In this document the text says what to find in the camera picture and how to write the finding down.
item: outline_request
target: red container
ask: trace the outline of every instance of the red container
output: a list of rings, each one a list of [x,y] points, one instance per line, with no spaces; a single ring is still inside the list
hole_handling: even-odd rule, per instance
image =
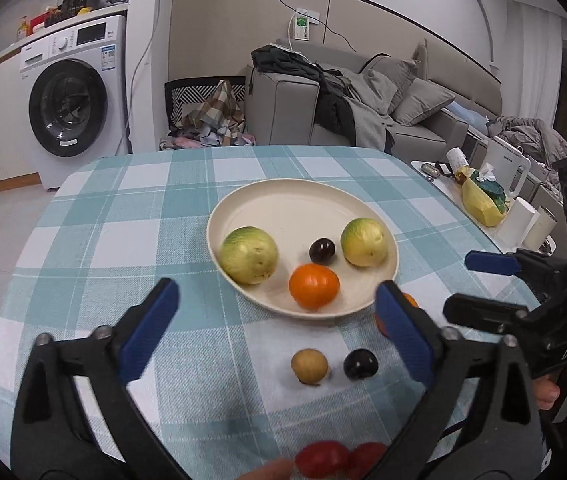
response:
[[[47,10],[45,13],[40,14],[36,18],[30,20],[30,30],[33,30],[35,28],[35,25],[39,25],[40,23],[45,22],[48,16],[50,16],[50,12]]]

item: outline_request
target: plaid tablecloth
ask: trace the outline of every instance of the plaid tablecloth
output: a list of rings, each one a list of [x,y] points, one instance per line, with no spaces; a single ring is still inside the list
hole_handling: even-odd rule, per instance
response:
[[[519,280],[469,272],[470,250],[496,248],[406,164],[373,150],[258,146],[103,158],[71,175],[46,209],[14,271],[0,315],[0,458],[9,462],[12,415],[34,338],[84,337],[114,323],[162,276],[180,310],[144,375],[129,384],[169,452],[195,479],[235,479],[316,440],[390,443],[423,393],[372,309],[332,323],[284,319],[235,293],[206,249],[206,223],[229,192],[264,178],[326,182],[385,219],[400,253],[398,283],[439,324],[454,292],[536,306]],[[480,333],[465,330],[473,338]],[[318,348],[333,378],[302,386],[292,355]],[[349,351],[368,348],[377,375],[351,383]],[[104,450],[117,456],[86,381],[78,381]],[[473,392],[468,385],[454,419]]]

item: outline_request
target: orange fruit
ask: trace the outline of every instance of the orange fruit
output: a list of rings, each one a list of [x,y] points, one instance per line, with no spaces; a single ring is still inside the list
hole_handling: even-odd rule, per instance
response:
[[[339,293],[339,277],[327,267],[307,264],[297,267],[290,277],[288,289],[294,301],[308,310],[318,310]]]
[[[407,292],[404,292],[403,295],[405,296],[405,298],[407,299],[407,302],[409,304],[411,304],[412,306],[414,306],[416,308],[419,308],[419,305],[417,304],[417,301],[415,300],[415,298],[413,298]],[[384,325],[383,321],[381,319],[379,319],[379,317],[376,314],[374,315],[374,321],[375,321],[375,323],[377,323],[377,329],[379,330],[379,332],[381,332],[384,336],[389,338],[390,336],[388,335],[388,332],[386,331],[386,326]]]
[[[415,298],[413,298],[409,293],[404,292],[404,296],[406,296],[407,302],[409,304],[411,304],[414,307],[419,308],[419,303],[417,303],[417,300],[415,300]]]

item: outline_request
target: plate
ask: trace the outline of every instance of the plate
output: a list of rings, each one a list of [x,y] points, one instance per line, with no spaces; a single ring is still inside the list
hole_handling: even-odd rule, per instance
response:
[[[386,228],[388,257],[379,267],[361,269],[343,257],[341,234],[355,218],[372,218]],[[279,250],[275,273],[259,285],[234,282],[219,264],[219,250],[227,235],[245,226],[263,229]],[[288,281],[294,269],[310,263],[310,246],[324,237],[337,246],[329,268],[337,273],[341,291],[331,303],[310,312],[292,299]],[[219,272],[243,296],[273,312],[305,319],[332,319],[365,309],[373,303],[377,286],[394,280],[399,267],[397,240],[372,208],[350,193],[311,180],[261,180],[234,190],[212,211],[206,242]]]

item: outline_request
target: gray pillow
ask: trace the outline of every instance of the gray pillow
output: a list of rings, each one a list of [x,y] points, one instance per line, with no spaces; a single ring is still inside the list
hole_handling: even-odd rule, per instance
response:
[[[402,126],[414,126],[454,101],[455,94],[431,81],[415,79],[392,114]]]
[[[398,57],[380,55],[372,59],[371,62],[361,70],[361,73],[368,69],[376,70],[384,74],[397,86],[397,93],[390,102],[388,115],[396,110],[407,90],[410,88],[410,85],[412,85],[412,82],[417,77],[418,63],[418,61],[413,59],[402,60]]]

